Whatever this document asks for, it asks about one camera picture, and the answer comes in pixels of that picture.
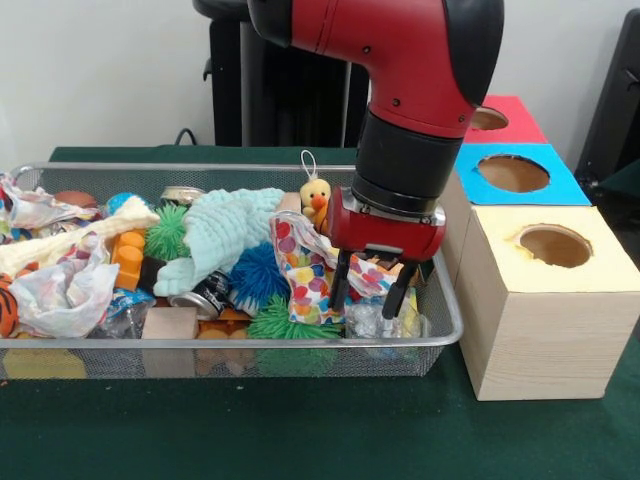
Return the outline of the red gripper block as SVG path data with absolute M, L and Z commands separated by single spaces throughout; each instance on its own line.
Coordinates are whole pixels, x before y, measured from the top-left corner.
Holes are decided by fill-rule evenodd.
M 339 312 L 344 307 L 350 288 L 348 273 L 353 252 L 370 252 L 406 263 L 391 285 L 382 309 L 385 320 L 395 318 L 418 270 L 418 263 L 436 254 L 445 230 L 446 215 L 440 205 L 421 218 L 402 217 L 360 202 L 349 187 L 334 188 L 328 203 L 328 237 L 331 244 L 341 250 L 331 285 L 329 308 Z

